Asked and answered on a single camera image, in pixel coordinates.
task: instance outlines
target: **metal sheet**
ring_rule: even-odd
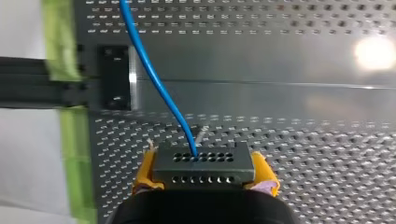
[[[98,45],[130,43],[118,2],[76,1],[80,62],[90,76],[97,76]],[[392,1],[132,5],[181,111],[191,124],[208,126],[204,146],[247,141],[260,150],[281,179],[281,199],[302,223],[395,222]],[[100,217],[130,192],[147,138],[186,144],[136,57],[131,65],[138,112],[91,116]]]
[[[246,141],[266,157],[281,182],[280,199],[302,223],[395,222],[394,125],[216,115],[191,115],[190,122],[202,127],[202,119],[211,120],[203,147]],[[91,114],[100,223],[131,194],[147,139],[187,145],[170,121],[157,113]]]

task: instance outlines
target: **yellow holder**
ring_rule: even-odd
[[[276,174],[271,169],[271,166],[265,160],[265,157],[258,151],[252,152],[250,154],[253,160],[254,170],[256,172],[254,176],[253,183],[245,185],[245,189],[251,189],[262,181],[274,181],[276,182],[276,187],[272,188],[272,195],[277,196],[277,192],[280,188],[279,180],[276,178]]]

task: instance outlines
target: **hole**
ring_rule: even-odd
[[[349,10],[349,5],[342,5],[341,9],[344,11],[348,11]]]
[[[327,11],[331,11],[332,10],[332,5],[326,5],[324,6],[324,9]]]
[[[358,5],[358,10],[363,11],[366,9],[366,5]]]
[[[308,6],[308,10],[315,11],[315,10],[317,10],[317,6],[315,6],[315,5],[309,5],[309,6]]]
[[[298,11],[298,10],[301,9],[299,5],[294,5],[292,8],[293,8],[294,10],[296,10],[296,11]]]
[[[88,84],[87,84],[87,83],[81,83],[81,84],[79,85],[79,89],[80,89],[81,91],[87,90],[87,89],[88,89]]]
[[[189,179],[186,176],[181,177],[181,183],[187,183],[187,181],[189,181]]]
[[[224,176],[219,176],[219,178],[218,178],[218,183],[219,184],[224,183],[225,181],[226,181],[226,179],[225,179]]]
[[[204,184],[206,181],[207,181],[207,178],[206,178],[206,177],[204,177],[204,176],[200,176],[200,177],[199,177],[199,182],[200,182],[201,184]]]
[[[384,6],[382,6],[381,4],[377,4],[374,6],[375,10],[382,10],[384,8]]]
[[[291,25],[291,26],[298,26],[298,22],[297,22],[297,21],[292,21],[292,22],[290,23],[290,25]]]
[[[173,183],[177,183],[177,182],[178,182],[178,176],[172,177],[172,182],[173,182]]]
[[[313,27],[314,26],[314,22],[313,21],[308,21],[306,23],[306,25],[309,26],[309,27]]]
[[[85,72],[85,70],[86,70],[85,65],[84,65],[84,64],[79,64],[79,65],[78,65],[78,70],[79,70],[80,72]]]
[[[340,26],[340,27],[345,27],[346,25],[347,25],[347,23],[345,21],[338,22],[338,26]]]
[[[227,177],[227,183],[232,184],[235,181],[235,178],[233,176]]]
[[[197,183],[197,177],[195,177],[195,176],[190,177],[190,182],[191,182],[192,184]]]
[[[84,45],[80,45],[80,44],[77,45],[77,51],[78,51],[78,52],[82,52],[82,51],[84,51],[84,49],[85,49],[85,48],[84,48]]]
[[[215,180],[216,180],[216,178],[215,177],[213,177],[213,176],[210,176],[208,179],[207,179],[207,182],[209,182],[209,183],[214,183],[215,182]]]

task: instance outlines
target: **blue wire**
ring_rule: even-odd
[[[148,73],[149,78],[151,79],[152,83],[154,84],[157,91],[160,93],[161,97],[165,100],[166,104],[168,105],[169,109],[172,111],[174,116],[176,117],[177,121],[180,123],[181,128],[183,129],[184,133],[186,134],[187,141],[190,144],[191,154],[196,157],[198,156],[197,148],[195,146],[194,137],[192,136],[189,124],[183,118],[183,115],[178,110],[175,102],[172,100],[171,96],[169,95],[168,91],[166,90],[165,86],[162,84],[160,78],[158,77],[157,73],[154,70],[154,67],[149,60],[149,56],[146,53],[146,50],[143,46],[142,40],[139,37],[139,33],[137,32],[136,28],[134,27],[134,18],[132,17],[131,9],[127,4],[127,0],[120,0],[120,11],[122,17],[125,20],[125,26],[128,30],[128,35],[134,44],[134,48],[136,49],[137,55],[139,55],[140,60],[142,61],[143,66]]]

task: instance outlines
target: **wire insulation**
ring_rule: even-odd
[[[194,137],[192,136],[189,124],[183,118],[183,115],[178,110],[175,102],[172,100],[172,97],[169,95],[165,86],[163,85],[157,73],[155,72],[155,69],[151,64],[151,61],[149,60],[149,56],[146,53],[146,50],[143,46],[142,40],[140,39],[139,33],[134,27],[134,18],[132,16],[131,9],[128,6],[127,0],[120,0],[120,12],[122,14],[122,17],[124,18],[125,27],[128,31],[128,35],[131,38],[132,43],[134,44],[134,48],[137,52],[137,55],[139,55],[139,58],[142,61],[142,64],[145,67],[149,78],[151,79],[157,91],[160,93],[165,103],[168,105],[169,109],[172,111],[178,123],[180,123],[181,128],[186,134],[187,141],[189,142],[191,154],[194,157],[198,156],[197,149],[194,143]]]

